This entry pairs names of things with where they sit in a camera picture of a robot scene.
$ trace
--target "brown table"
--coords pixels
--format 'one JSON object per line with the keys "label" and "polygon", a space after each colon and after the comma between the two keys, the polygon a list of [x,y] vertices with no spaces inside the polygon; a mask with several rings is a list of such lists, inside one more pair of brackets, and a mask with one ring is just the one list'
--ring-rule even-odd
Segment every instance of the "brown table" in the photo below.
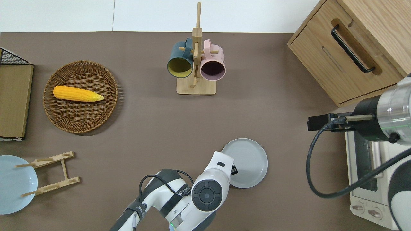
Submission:
{"label": "brown table", "polygon": [[[259,142],[267,176],[250,189],[231,188],[208,230],[385,230],[354,216],[349,197],[321,199],[309,189],[305,159],[314,132],[307,117],[337,107],[287,47],[291,34],[204,33],[224,49],[227,74],[214,96],[178,95],[166,70],[169,51],[190,33],[1,33],[0,46],[35,64],[26,139],[0,143],[0,155],[28,161],[74,151],[69,177],[81,183],[35,196],[0,216],[0,229],[108,230],[137,197],[140,179],[181,169],[194,179],[214,151],[236,138]],[[56,128],[42,94],[59,67],[76,60],[106,66],[120,86],[112,117],[83,136]],[[63,179],[54,164],[37,170],[39,186]],[[343,134],[325,133],[312,159],[322,191],[348,183]],[[151,209],[138,230],[168,230]]]}

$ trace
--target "white wall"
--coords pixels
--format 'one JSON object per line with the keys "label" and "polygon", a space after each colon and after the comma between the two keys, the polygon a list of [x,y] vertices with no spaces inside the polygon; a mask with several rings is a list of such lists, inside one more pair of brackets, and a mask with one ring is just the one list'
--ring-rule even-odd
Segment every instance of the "white wall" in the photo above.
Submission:
{"label": "white wall", "polygon": [[[294,33],[319,0],[202,0],[204,32]],[[0,0],[0,32],[191,32],[197,0]]]}
{"label": "white wall", "polygon": [[114,0],[0,0],[0,32],[112,31]]}

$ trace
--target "black drawer handle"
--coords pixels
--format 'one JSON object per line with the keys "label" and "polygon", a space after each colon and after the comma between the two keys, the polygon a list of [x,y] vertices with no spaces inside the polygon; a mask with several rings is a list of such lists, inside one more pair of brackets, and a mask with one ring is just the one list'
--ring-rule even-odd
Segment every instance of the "black drawer handle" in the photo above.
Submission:
{"label": "black drawer handle", "polygon": [[371,67],[371,69],[367,69],[361,61],[357,58],[357,56],[350,50],[350,48],[347,46],[347,44],[342,41],[342,39],[338,36],[337,32],[335,31],[339,25],[337,24],[332,30],[331,30],[331,35],[332,37],[337,41],[337,43],[340,45],[340,47],[347,53],[348,56],[352,59],[352,61],[357,65],[357,67],[364,73],[372,72],[375,70],[375,67]]}

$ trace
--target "oven door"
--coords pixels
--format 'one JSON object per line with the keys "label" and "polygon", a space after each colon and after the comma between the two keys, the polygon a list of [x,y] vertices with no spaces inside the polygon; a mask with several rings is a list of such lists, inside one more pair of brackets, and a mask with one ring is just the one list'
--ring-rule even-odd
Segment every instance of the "oven door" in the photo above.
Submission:
{"label": "oven door", "polygon": [[[347,162],[349,171],[349,183],[356,182],[365,174],[381,165],[380,142],[370,142],[360,136],[356,131],[346,132]],[[387,191],[387,176],[381,173],[372,180],[364,183],[352,191],[352,195],[380,204],[385,204],[383,191]]]}

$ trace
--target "wooden mug stand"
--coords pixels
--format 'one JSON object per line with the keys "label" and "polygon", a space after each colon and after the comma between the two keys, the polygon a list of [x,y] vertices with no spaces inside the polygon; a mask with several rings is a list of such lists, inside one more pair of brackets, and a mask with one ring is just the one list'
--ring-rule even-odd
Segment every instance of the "wooden mug stand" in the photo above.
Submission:
{"label": "wooden mug stand", "polygon": [[217,82],[202,78],[200,75],[201,54],[201,38],[203,29],[200,28],[200,14],[201,2],[197,3],[197,25],[193,28],[193,72],[186,78],[177,78],[177,93],[180,95],[214,95],[217,93]]}
{"label": "wooden mug stand", "polygon": [[67,186],[67,185],[71,185],[71,184],[80,182],[80,178],[78,176],[69,179],[68,175],[67,175],[67,169],[66,169],[66,164],[64,163],[64,160],[67,159],[67,158],[71,158],[73,156],[74,156],[73,152],[66,152],[66,153],[63,153],[63,154],[60,154],[60,155],[56,155],[56,156],[52,156],[52,157],[48,157],[48,158],[44,158],[44,159],[35,159],[33,162],[28,163],[28,164],[16,165],[16,168],[32,166],[33,168],[36,169],[36,168],[39,168],[39,167],[42,167],[42,166],[45,166],[45,165],[48,165],[48,164],[55,163],[57,161],[61,161],[61,165],[63,167],[64,179],[65,179],[63,181],[60,181],[60,182],[57,182],[57,183],[54,183],[54,184],[51,184],[51,185],[47,185],[47,186],[38,188],[35,191],[22,194],[21,197],[28,196],[28,195],[31,195],[31,194],[40,195],[40,194],[43,194],[45,192],[49,192],[49,191],[52,191],[52,190],[55,190],[55,189],[58,189],[58,188],[61,188],[61,187]]}

